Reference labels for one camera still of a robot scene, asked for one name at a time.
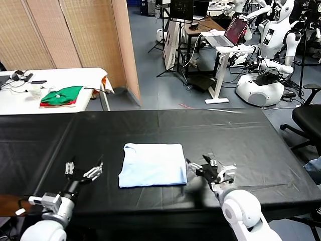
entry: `folded cloth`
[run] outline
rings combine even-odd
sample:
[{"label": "folded cloth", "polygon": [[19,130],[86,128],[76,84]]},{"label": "folded cloth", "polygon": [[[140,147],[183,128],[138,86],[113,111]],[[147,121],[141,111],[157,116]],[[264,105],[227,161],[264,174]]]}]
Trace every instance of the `folded cloth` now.
[{"label": "folded cloth", "polygon": [[72,86],[68,88],[63,88],[59,91],[49,92],[40,103],[49,105],[64,105],[70,103],[71,101],[76,101],[82,86]]},{"label": "folded cloth", "polygon": [[40,107],[61,107],[61,106],[72,107],[72,106],[75,106],[75,104],[76,104],[76,100],[72,100],[71,102],[65,103],[63,105],[52,105],[52,104],[40,102]]},{"label": "folded cloth", "polygon": [[133,144],[124,146],[125,158],[119,187],[187,184],[181,144]]}]

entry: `green cloth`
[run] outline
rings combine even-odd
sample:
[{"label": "green cloth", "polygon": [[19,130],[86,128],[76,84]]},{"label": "green cloth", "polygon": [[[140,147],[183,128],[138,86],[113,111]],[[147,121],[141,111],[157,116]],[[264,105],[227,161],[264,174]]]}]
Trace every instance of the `green cloth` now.
[{"label": "green cloth", "polygon": [[64,105],[77,99],[77,96],[82,86],[72,86],[63,88],[59,91],[53,91],[48,93],[41,103],[47,103],[50,105]]}]

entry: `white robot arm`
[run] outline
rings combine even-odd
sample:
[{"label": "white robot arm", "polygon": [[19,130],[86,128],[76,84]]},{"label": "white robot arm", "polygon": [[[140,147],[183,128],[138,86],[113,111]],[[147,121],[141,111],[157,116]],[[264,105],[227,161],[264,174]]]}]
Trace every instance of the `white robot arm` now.
[{"label": "white robot arm", "polygon": [[219,167],[216,160],[203,156],[208,164],[189,163],[196,175],[205,177],[219,200],[224,217],[238,241],[281,241],[270,228],[261,211],[259,200],[250,192],[234,186],[235,166]]},{"label": "white robot arm", "polygon": [[[43,197],[29,197],[28,201],[31,205],[43,206],[43,220],[27,228],[20,240],[65,241],[67,235],[64,229],[71,219],[80,187],[98,178],[102,174],[102,165],[102,161],[99,160],[96,167],[83,174],[78,180],[77,177],[73,177],[73,162],[66,163],[65,174],[69,181],[64,191],[59,194],[45,193]],[[21,207],[16,214],[21,215],[24,211]]]},{"label": "white robot arm", "polygon": [[234,10],[237,15],[242,14],[246,1],[247,0],[233,0],[233,5],[227,5],[222,12],[224,14],[229,14]]},{"label": "white robot arm", "polygon": [[254,12],[251,12],[249,15],[247,15],[245,18],[246,19],[253,19],[261,14],[265,14],[269,11],[271,11],[272,7],[270,5],[267,5],[265,0],[257,0],[257,3],[261,7],[259,10],[256,10]]},{"label": "white robot arm", "polygon": [[301,40],[301,33],[300,32],[294,32],[289,33],[286,36],[286,54],[285,54],[285,65],[291,66],[293,63],[296,48]]}]

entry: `white desk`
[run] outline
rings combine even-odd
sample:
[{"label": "white desk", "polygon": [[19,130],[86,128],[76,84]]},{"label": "white desk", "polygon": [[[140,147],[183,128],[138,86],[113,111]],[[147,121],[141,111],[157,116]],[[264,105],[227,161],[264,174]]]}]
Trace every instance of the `white desk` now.
[{"label": "white desk", "polygon": [[[218,31],[217,35],[224,35],[224,31]],[[213,36],[211,33],[209,32],[201,32],[201,34],[205,37],[205,39],[207,37]],[[227,63],[230,57],[230,53],[239,53],[239,52],[246,52],[246,53],[252,53],[253,51],[253,46],[246,46],[244,44],[240,44],[234,47],[217,47],[215,48],[217,50],[218,53],[220,53],[220,63],[221,65],[218,68],[218,71],[216,73],[216,86],[215,86],[215,90],[213,90],[212,87],[210,87],[208,89],[212,99],[206,99],[205,103],[206,104],[218,104],[218,103],[228,103],[230,102],[228,98],[220,98],[220,92],[221,92],[221,88],[222,88],[222,84],[223,84],[223,80],[225,77],[225,73],[226,73],[226,67],[227,67]]]},{"label": "white desk", "polygon": [[[0,75],[11,75],[14,71],[0,72]],[[42,97],[49,92],[49,88],[61,89],[70,86],[84,86],[85,88],[102,89],[101,81],[107,75],[107,72],[101,68],[79,68],[79,69],[45,69],[29,70],[26,75],[33,73],[29,82],[37,80],[46,80],[42,84],[44,89],[41,90]],[[23,81],[13,82],[12,85],[19,86]],[[21,92],[28,89],[30,83],[13,88]],[[93,93],[93,89],[82,88],[77,97],[74,107],[40,107],[40,99],[34,100],[30,93],[16,93],[9,89],[0,90],[0,115],[6,114],[46,114],[46,113],[75,113],[85,111],[88,102]],[[106,95],[103,97],[107,108],[109,108]]]}]

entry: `light blue towel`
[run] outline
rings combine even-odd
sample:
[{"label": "light blue towel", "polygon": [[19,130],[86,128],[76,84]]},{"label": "light blue towel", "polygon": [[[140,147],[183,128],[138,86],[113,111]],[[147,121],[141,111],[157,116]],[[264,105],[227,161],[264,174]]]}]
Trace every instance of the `light blue towel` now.
[{"label": "light blue towel", "polygon": [[181,144],[133,144],[124,146],[125,159],[119,187],[187,184]]}]

